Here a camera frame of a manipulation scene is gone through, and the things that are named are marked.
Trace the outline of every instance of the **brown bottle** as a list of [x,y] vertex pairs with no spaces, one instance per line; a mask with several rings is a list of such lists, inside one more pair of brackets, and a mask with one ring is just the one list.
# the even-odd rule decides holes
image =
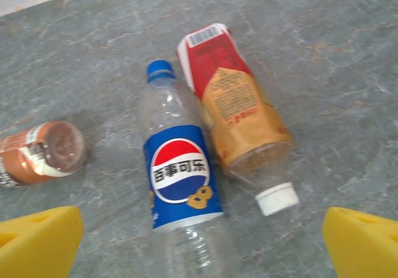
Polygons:
[[64,177],[80,169],[85,160],[81,132],[65,121],[49,121],[0,139],[0,186]]

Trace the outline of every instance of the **yellow plastic piece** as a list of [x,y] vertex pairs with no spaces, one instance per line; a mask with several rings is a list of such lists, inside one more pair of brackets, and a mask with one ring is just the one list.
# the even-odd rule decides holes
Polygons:
[[338,278],[398,277],[398,222],[332,207],[322,230]]
[[67,278],[82,236],[74,206],[0,222],[0,277]]

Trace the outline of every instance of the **barcode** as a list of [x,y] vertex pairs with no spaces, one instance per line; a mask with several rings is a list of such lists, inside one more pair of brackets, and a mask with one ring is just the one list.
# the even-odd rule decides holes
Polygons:
[[45,159],[45,153],[42,146],[39,143],[31,144],[27,146],[30,155],[37,155],[40,160]]
[[206,40],[210,40],[211,38],[221,34],[219,28],[215,25],[206,27],[200,31],[196,31],[189,36],[190,46],[193,47],[197,44],[200,44]]
[[0,157],[0,186],[2,187],[18,187],[18,183],[12,179],[12,177],[9,176],[7,173],[7,170],[4,166],[4,163],[2,161],[2,157]]

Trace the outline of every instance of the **bottle cap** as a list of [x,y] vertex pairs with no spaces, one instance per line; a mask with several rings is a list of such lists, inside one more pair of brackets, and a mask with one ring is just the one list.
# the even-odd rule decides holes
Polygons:
[[256,200],[264,216],[273,215],[300,202],[292,183],[283,183],[267,189],[257,194]]
[[172,65],[166,60],[155,60],[147,67],[147,82],[159,77],[175,78]]

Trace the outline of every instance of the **blue bottle cap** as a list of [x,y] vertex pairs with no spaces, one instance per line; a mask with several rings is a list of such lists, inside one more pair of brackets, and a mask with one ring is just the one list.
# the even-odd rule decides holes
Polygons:
[[159,77],[175,78],[172,65],[166,60],[155,60],[147,67],[147,82]]

